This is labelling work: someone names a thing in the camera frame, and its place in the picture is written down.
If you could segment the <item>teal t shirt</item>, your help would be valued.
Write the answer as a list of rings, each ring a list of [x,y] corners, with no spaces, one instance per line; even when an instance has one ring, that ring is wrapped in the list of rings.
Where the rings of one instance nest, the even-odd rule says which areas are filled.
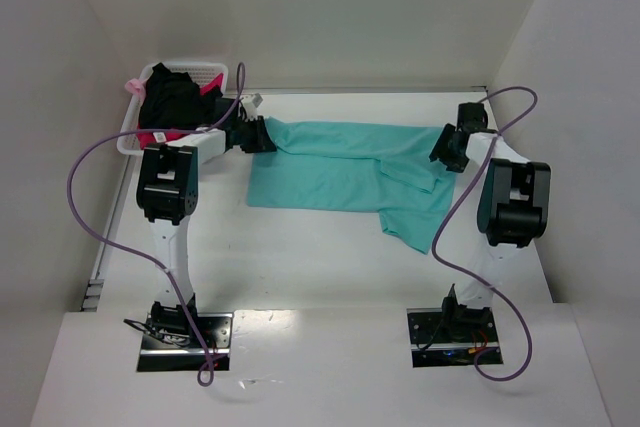
[[[253,158],[251,207],[375,213],[423,254],[448,213],[456,176],[430,159],[438,127],[266,121],[276,149]]]

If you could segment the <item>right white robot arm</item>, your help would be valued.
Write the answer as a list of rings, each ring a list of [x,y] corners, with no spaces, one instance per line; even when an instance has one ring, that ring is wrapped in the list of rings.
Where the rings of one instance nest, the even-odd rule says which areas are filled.
[[[457,122],[445,125],[429,159],[455,173],[473,162],[483,181],[476,215],[482,239],[467,268],[473,276],[442,303],[441,332],[460,342],[489,330],[500,273],[545,232],[551,168],[516,153],[488,128],[484,106],[472,102],[458,106]]]

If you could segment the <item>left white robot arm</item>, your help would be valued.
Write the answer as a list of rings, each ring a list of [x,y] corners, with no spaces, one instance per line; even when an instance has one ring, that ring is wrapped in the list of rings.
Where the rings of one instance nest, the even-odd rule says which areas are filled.
[[[262,102],[259,94],[244,95],[220,127],[144,148],[136,201],[149,222],[155,258],[164,266],[145,330],[165,344],[197,342],[189,322],[198,314],[189,275],[188,226],[198,203],[199,168],[234,147],[248,154],[276,150],[258,114]]]

